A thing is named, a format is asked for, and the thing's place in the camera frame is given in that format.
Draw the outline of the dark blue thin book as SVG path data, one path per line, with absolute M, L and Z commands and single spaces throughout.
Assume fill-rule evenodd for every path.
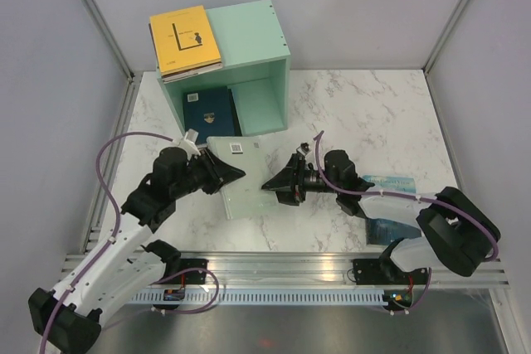
M 205 144 L 207 138 L 235 135 L 229 89 L 226 86 L 191 91 L 183 95 L 185 129 L 197 132 L 196 144 Z

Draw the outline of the blue ocean cover book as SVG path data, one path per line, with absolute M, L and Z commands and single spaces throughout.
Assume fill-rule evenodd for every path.
M 415 180 L 411 177 L 388 177 L 363 175 L 363 180 L 374 183 L 385 191 L 399 191 L 414 194 Z M 397 223 L 387 219 L 365 220 L 366 244 L 388 246 L 400 238 L 414 239 L 421 236 L 421 230 L 415 226 Z

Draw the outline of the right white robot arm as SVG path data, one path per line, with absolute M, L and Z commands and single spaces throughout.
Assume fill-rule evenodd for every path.
M 304 202 L 309 192 L 333 193 L 349 216 L 418 227 L 421 236 L 395 239 L 375 261 L 373 269 L 384 283 L 436 266 L 470 277 L 499 253 L 499 229 L 459 189 L 445 187 L 431 195 L 385 191 L 362 179 L 343 150 L 330 151 L 315 164 L 294 153 L 261 188 L 289 206 Z

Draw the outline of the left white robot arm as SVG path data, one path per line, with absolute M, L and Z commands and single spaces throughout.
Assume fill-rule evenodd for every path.
M 175 212 L 176 201 L 198 190 L 208 195 L 245 176 L 210 150 L 163 149 L 153 170 L 131 192 L 104 240 L 53 289 L 28 300 L 40 352 L 51 344 L 86 353 L 109 320 L 141 289 L 181 275 L 180 253 L 154 232 Z

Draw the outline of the yellow book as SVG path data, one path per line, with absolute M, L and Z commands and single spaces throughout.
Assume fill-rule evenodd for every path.
M 222 61 L 204 6 L 151 16 L 149 27 L 162 75 L 181 73 Z

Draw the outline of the black file folder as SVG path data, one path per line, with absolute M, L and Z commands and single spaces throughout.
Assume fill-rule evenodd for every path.
M 233 128 L 234 128 L 234 136 L 235 137 L 241 137 L 242 131 L 240 126 L 239 117 L 236 110 L 236 103 L 234 100 L 233 92 L 231 88 L 228 88 L 228 95 L 229 95 L 229 102 L 230 102 L 230 108 L 231 108 L 231 117 L 233 122 Z

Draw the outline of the grey green notebook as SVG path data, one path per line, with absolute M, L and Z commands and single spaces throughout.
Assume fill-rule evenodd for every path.
M 228 220 L 262 216 L 278 205 L 274 192 L 261 189 L 273 175 L 258 137 L 209 137 L 207 146 L 223 162 L 246 174 L 221 189 Z

